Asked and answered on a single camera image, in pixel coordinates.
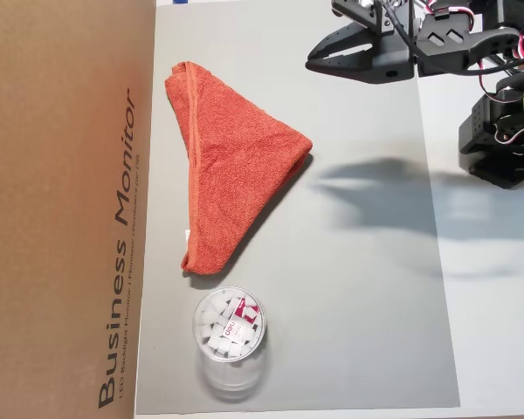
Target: folded towel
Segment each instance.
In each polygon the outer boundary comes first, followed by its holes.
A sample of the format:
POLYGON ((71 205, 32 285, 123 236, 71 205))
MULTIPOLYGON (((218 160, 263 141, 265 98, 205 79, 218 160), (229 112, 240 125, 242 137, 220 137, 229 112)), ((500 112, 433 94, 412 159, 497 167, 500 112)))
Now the folded towel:
POLYGON ((182 268, 217 273, 313 143, 200 65, 176 65, 165 88, 190 163, 190 237, 182 268))

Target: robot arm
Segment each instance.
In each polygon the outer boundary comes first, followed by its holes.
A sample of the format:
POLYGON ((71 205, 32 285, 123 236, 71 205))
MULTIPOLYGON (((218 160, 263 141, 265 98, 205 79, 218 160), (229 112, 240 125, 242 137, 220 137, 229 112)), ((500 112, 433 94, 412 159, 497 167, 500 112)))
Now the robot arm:
POLYGON ((354 22, 324 38, 306 67, 371 84, 412 79, 416 65, 419 77, 504 69, 507 77, 497 92, 486 92, 460 127, 459 149, 479 157, 470 173, 512 188, 524 180, 524 68, 513 68, 516 58, 524 62, 524 0, 422 3, 423 21, 414 17, 414 0, 332 0, 334 14, 354 22), (471 33, 476 14, 482 15, 483 31, 471 33), (370 47, 331 57, 362 45, 370 47), (484 70, 485 58, 498 67, 484 70), (475 64, 479 71, 468 70, 475 64))

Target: cardboard box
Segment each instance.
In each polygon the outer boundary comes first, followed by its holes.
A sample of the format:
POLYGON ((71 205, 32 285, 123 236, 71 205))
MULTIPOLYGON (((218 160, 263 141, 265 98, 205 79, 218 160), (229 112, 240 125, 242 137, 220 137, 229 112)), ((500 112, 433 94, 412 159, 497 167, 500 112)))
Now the cardboard box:
POLYGON ((155 0, 0 2, 0 418, 130 418, 155 0))

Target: white surface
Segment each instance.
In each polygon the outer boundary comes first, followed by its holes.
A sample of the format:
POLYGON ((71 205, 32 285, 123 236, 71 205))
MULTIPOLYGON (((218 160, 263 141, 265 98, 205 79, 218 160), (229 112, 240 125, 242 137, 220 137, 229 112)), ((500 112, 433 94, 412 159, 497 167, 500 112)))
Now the white surface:
MULTIPOLYGON (((157 1, 158 5, 166 3, 170 2, 157 1)), ((497 189, 476 182, 459 167, 458 128, 482 94, 475 78, 420 79, 419 88, 461 408, 290 411, 250 416, 524 415, 524 188, 497 189)), ((232 419, 244 414, 189 416, 232 419)), ((156 416, 172 417, 178 415, 156 416)))

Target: gray mat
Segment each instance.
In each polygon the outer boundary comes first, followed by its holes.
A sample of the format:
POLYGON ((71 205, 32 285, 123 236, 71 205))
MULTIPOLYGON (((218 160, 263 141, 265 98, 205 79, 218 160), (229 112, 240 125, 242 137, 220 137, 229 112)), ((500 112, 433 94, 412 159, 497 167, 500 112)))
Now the gray mat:
POLYGON ((459 405, 417 83, 304 69, 345 23, 328 0, 158 8, 137 413, 459 405), (314 142, 304 172, 209 279, 180 269, 188 161, 163 81, 185 59, 314 142), (213 370, 196 351, 194 309, 219 285, 244 287, 268 312, 252 364, 213 370), (243 394, 210 380, 241 368, 257 378, 243 394))

